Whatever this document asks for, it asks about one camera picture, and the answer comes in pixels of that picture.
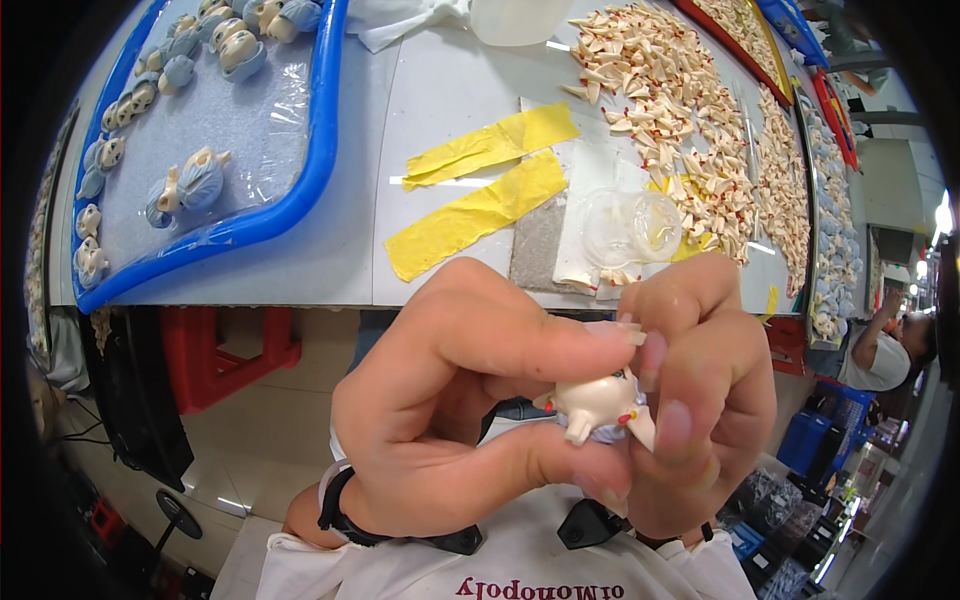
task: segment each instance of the person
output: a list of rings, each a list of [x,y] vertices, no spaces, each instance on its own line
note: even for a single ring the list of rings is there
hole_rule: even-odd
[[[548,315],[476,260],[445,264],[334,391],[331,448],[354,469],[339,509],[392,538],[477,524],[482,543],[461,556],[409,540],[346,542],[318,526],[329,484],[314,484],[270,537],[257,598],[752,597],[730,536],[707,541],[701,527],[753,468],[777,410],[766,336],[741,308],[738,270],[698,254],[631,284],[617,315]],[[633,438],[575,446],[552,417],[495,418],[477,444],[498,401],[625,365],[655,417],[652,453]],[[566,550],[557,528],[585,496],[636,536]]]
[[[867,26],[849,7],[824,2],[815,9],[804,10],[803,14],[808,21],[827,22],[828,35],[823,45],[835,57],[849,57],[860,52],[856,48],[856,39],[862,42],[871,40]],[[890,78],[890,69],[887,67],[856,69],[843,71],[843,76],[863,93],[876,96]]]
[[[886,392],[916,378],[937,356],[936,327],[929,315],[913,312],[884,333],[897,316],[901,296],[900,290],[889,291],[869,324],[851,323],[839,349],[808,348],[806,365],[863,392]]]

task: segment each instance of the hand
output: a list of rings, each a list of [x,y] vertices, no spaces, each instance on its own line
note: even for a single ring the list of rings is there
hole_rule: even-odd
[[[620,298],[620,320],[648,332],[630,367],[657,423],[654,452],[629,440],[628,519],[654,539],[716,515],[750,473],[777,415],[763,326],[743,312],[726,256],[697,254]]]
[[[334,428],[356,470],[341,510],[371,533],[436,536],[533,488],[575,483],[623,514],[631,469],[612,446],[574,446],[552,422],[476,446],[498,400],[622,369],[636,329],[547,315],[482,263],[450,261],[333,393]]]
[[[897,316],[897,313],[900,312],[900,301],[902,298],[902,290],[890,289],[883,299],[883,305],[880,306],[880,309],[876,313],[884,322],[893,319]]]

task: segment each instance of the red plastic stool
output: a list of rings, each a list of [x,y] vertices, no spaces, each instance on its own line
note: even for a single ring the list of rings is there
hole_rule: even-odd
[[[127,523],[123,522],[123,518],[110,508],[103,496],[100,496],[97,505],[93,507],[93,513],[90,514],[90,526],[104,541],[104,546],[112,550],[120,541],[120,534],[123,533]]]
[[[767,342],[770,351],[783,354],[789,362],[774,358],[774,370],[803,377],[806,374],[804,351],[806,350],[806,331],[802,319],[793,317],[774,317],[767,321]]]
[[[170,306],[160,310],[170,386],[181,415],[199,413],[280,367],[300,361],[300,342],[290,340],[292,309],[263,309],[263,351],[240,358],[217,347],[216,306]]]

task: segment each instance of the clear plastic cup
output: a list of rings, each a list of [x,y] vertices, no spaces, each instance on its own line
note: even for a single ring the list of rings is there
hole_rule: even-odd
[[[544,43],[557,31],[573,0],[473,0],[470,28],[490,46]]]
[[[584,201],[580,234],[587,258],[600,269],[631,262],[665,262],[677,251],[683,218],[666,194],[594,190]]]

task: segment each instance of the white t-shirt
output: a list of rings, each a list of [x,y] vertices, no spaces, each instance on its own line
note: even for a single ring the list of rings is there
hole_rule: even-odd
[[[502,422],[492,429],[503,429]],[[583,498],[579,488],[534,490],[478,523],[473,556],[409,541],[327,550],[289,534],[267,541],[257,600],[611,600],[753,598],[731,538],[687,550],[653,550],[621,533],[600,546],[567,550],[557,528]]]
[[[876,336],[876,357],[874,364],[867,371],[860,368],[853,361],[853,346],[867,330],[866,325],[852,325],[850,341],[847,344],[847,354],[844,356],[843,366],[837,380],[854,388],[867,392],[885,392],[893,390],[903,383],[910,373],[910,355],[903,344],[886,333],[880,332]]]

